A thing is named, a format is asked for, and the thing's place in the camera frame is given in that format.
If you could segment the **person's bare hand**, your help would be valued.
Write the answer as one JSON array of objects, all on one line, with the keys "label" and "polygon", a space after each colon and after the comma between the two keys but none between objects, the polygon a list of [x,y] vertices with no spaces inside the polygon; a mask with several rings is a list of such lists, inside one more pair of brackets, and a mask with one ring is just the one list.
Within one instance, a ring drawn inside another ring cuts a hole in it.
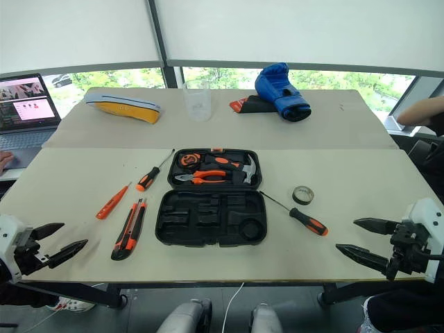
[{"label": "person's bare hand", "polygon": [[15,156],[9,151],[0,151],[0,173],[3,173],[3,170],[7,166],[8,163],[14,160]]}]

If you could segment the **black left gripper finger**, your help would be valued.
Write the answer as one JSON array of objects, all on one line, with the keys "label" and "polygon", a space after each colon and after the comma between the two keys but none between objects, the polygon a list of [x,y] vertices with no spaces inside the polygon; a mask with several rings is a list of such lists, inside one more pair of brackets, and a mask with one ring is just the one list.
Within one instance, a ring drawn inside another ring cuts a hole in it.
[{"label": "black left gripper finger", "polygon": [[47,223],[33,230],[33,239],[42,240],[64,226],[64,223]]},{"label": "black left gripper finger", "polygon": [[75,256],[79,251],[81,251],[85,247],[87,242],[88,242],[87,239],[83,239],[80,241],[75,241],[65,246],[58,253],[50,256],[48,261],[48,267],[55,268],[61,265],[62,263],[66,262],[67,260],[71,259],[73,256]]}]

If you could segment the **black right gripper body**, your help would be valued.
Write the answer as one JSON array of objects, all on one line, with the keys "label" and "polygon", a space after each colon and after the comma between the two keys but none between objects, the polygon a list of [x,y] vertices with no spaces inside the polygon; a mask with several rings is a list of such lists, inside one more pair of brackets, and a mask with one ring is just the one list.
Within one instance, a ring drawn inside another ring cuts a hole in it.
[{"label": "black right gripper body", "polygon": [[398,272],[424,273],[430,254],[430,250],[423,249],[429,238],[426,228],[419,223],[389,221],[387,232],[391,234],[393,254],[386,266],[386,277],[394,280]]}]

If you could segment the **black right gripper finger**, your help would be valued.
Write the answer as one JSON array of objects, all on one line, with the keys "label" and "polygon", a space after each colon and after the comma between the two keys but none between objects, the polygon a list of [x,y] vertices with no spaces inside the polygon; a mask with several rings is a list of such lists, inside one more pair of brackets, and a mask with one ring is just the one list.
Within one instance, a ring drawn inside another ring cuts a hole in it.
[{"label": "black right gripper finger", "polygon": [[353,261],[376,271],[385,271],[389,260],[365,248],[352,244],[337,244],[336,248]]},{"label": "black right gripper finger", "polygon": [[394,234],[395,229],[400,224],[396,221],[376,218],[356,219],[353,223],[367,231],[382,235]]}]

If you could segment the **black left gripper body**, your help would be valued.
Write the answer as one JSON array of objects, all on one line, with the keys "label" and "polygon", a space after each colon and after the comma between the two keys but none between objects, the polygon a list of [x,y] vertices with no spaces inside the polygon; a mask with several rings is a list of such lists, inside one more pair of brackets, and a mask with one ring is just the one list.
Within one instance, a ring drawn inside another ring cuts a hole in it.
[{"label": "black left gripper body", "polygon": [[13,245],[13,259],[15,272],[13,277],[30,275],[44,267],[48,266],[49,256],[40,252],[39,240],[33,239],[33,230],[25,228],[19,231],[15,236]]}]

